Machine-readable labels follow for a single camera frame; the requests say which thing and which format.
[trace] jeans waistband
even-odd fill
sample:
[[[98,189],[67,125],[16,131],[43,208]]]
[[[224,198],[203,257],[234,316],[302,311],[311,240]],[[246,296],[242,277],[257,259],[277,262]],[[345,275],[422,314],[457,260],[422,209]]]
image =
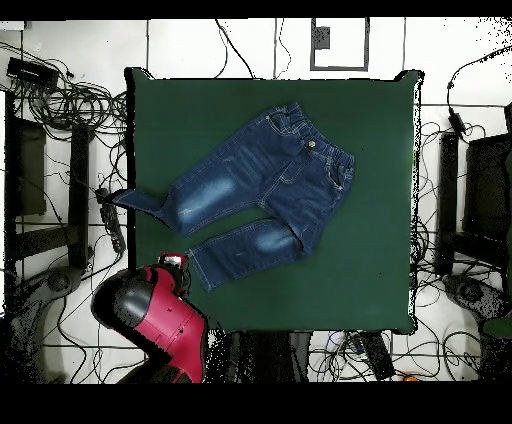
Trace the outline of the jeans waistband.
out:
[[[340,163],[345,168],[352,168],[354,166],[354,156],[331,143],[327,137],[318,131],[313,123],[306,118],[298,102],[278,106],[276,111],[286,113],[290,119],[290,126],[300,134],[301,143],[313,152],[325,156],[332,163]]]

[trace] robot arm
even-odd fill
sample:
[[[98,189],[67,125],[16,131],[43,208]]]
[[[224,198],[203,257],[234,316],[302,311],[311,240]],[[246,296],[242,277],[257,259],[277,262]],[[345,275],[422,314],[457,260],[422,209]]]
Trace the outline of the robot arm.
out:
[[[164,254],[158,264],[120,271],[96,289],[94,317],[150,357],[120,382],[203,381],[207,320],[182,297],[185,262]]]

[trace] green table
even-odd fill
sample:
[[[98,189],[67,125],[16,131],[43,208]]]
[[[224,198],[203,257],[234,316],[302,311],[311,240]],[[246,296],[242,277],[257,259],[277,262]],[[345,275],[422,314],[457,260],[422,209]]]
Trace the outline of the green table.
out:
[[[174,179],[235,129],[266,108],[292,101],[356,157],[351,191],[313,256],[211,293],[193,276],[189,300],[199,310],[226,330],[413,331],[413,101],[420,73],[406,72],[395,81],[154,80],[141,69],[125,75],[128,107],[135,113],[129,115],[133,140],[127,139],[131,186],[162,200]],[[188,237],[143,213],[129,216],[130,264],[142,266],[160,252],[183,252],[266,215],[244,211]]]

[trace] electrical outlet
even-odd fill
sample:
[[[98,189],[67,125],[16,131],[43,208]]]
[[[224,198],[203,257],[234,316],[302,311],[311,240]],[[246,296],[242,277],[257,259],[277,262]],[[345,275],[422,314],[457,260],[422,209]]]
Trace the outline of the electrical outlet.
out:
[[[0,30],[3,31],[23,31],[26,21],[0,21]]]

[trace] blue denim jeans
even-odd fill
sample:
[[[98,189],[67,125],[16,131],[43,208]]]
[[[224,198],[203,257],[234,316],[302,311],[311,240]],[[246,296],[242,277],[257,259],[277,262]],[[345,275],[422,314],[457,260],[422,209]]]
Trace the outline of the blue denim jeans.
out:
[[[116,192],[110,201],[183,235],[241,209],[263,208],[269,218],[187,251],[211,291],[310,255],[347,195],[353,170],[354,156],[331,144],[295,102],[253,118],[174,181],[163,202],[138,189]]]

